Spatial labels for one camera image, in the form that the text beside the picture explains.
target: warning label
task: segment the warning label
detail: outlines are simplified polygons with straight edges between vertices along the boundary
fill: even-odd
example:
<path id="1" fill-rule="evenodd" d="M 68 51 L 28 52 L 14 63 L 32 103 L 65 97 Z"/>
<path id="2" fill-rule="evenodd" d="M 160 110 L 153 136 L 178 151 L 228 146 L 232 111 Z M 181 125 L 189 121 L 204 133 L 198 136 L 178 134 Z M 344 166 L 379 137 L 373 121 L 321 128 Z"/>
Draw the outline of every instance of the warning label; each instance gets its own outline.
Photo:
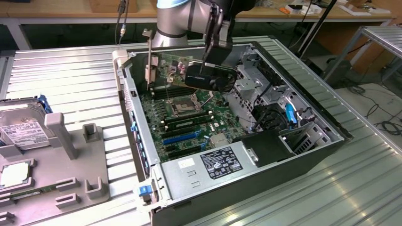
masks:
<path id="1" fill-rule="evenodd" d="M 10 126 L 1 126 L 0 130 L 17 147 L 48 141 L 44 130 L 36 121 Z"/>
<path id="2" fill-rule="evenodd" d="M 231 147 L 200 155 L 209 177 L 217 179 L 243 169 Z"/>

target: aluminum profile table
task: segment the aluminum profile table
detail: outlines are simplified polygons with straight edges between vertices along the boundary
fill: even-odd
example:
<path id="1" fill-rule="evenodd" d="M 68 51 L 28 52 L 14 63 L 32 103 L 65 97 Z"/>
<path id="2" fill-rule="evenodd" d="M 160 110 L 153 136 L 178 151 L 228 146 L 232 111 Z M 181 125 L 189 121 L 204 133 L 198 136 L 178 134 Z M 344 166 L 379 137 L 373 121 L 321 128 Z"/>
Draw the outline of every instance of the aluminum profile table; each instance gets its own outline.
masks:
<path id="1" fill-rule="evenodd" d="M 356 33 L 349 39 L 347 46 L 344 47 L 340 55 L 336 57 L 333 65 L 324 71 L 324 80 L 331 81 L 332 73 L 335 68 L 339 66 L 340 61 L 345 57 L 348 51 L 355 46 L 360 37 L 367 37 L 368 40 L 379 44 L 387 51 L 389 51 L 399 59 L 402 59 L 402 27 L 399 26 L 363 26 L 357 29 Z M 349 61 L 351 65 L 356 62 L 359 56 L 364 53 L 365 49 L 369 47 L 371 43 L 364 45 L 357 53 L 355 54 L 352 60 Z M 387 75 L 383 76 L 383 79 L 387 79 L 391 73 L 402 66 L 397 63 L 393 67 L 393 70 L 389 70 Z"/>
<path id="2" fill-rule="evenodd" d="M 313 98 L 353 135 L 353 140 L 303 176 L 189 223 L 221 225 L 399 225 L 402 220 L 400 149 L 367 123 L 281 43 L 257 41 Z M 110 52 L 145 44 L 18 51 L 9 66 L 6 98 L 38 92 L 61 111 L 72 130 L 104 127 L 110 200 L 37 225 L 149 225 L 132 193 L 136 172 L 117 106 Z"/>

